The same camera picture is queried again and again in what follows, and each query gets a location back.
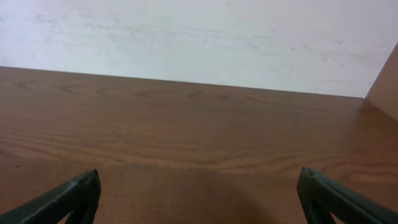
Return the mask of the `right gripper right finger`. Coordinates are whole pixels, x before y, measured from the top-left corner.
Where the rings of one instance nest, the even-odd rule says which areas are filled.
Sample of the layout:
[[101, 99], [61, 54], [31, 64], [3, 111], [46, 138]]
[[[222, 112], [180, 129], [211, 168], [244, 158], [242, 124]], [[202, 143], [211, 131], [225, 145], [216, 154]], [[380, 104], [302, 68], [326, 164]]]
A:
[[335, 218], [343, 223], [397, 223], [397, 212], [309, 167], [300, 171], [297, 193], [309, 224], [331, 224]]

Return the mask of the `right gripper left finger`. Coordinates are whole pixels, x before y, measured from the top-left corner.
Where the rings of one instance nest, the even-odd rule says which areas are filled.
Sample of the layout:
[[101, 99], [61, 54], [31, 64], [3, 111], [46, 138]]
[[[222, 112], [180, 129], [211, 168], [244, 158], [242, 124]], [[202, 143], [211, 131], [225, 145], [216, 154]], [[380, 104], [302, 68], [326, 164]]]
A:
[[101, 182], [96, 169], [88, 170], [58, 187], [1, 214], [1, 223], [94, 222], [101, 196]]

